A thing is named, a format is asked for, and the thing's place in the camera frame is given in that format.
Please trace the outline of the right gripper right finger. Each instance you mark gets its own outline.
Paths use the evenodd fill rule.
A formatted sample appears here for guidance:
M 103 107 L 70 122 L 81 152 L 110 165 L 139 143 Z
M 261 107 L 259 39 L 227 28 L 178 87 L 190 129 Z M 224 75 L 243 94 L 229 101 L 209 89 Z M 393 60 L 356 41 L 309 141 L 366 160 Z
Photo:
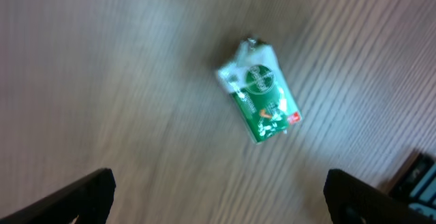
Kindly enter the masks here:
M 343 170 L 328 171 L 323 194 L 334 224 L 435 223 Z

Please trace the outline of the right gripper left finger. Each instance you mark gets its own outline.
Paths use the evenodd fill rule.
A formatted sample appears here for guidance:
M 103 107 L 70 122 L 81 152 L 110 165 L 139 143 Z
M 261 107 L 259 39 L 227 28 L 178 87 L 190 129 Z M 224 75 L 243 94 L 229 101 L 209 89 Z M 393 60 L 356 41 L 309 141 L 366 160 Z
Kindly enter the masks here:
M 98 169 L 30 206 L 1 218 L 1 222 L 105 224 L 115 189 L 112 170 Z

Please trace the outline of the green white packet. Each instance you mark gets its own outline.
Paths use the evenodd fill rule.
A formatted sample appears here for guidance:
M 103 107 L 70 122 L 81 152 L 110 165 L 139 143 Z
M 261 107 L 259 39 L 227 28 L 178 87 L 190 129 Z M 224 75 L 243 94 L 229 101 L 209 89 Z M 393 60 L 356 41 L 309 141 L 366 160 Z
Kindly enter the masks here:
M 302 120 L 270 44 L 245 38 L 215 75 L 238 106 L 256 144 Z

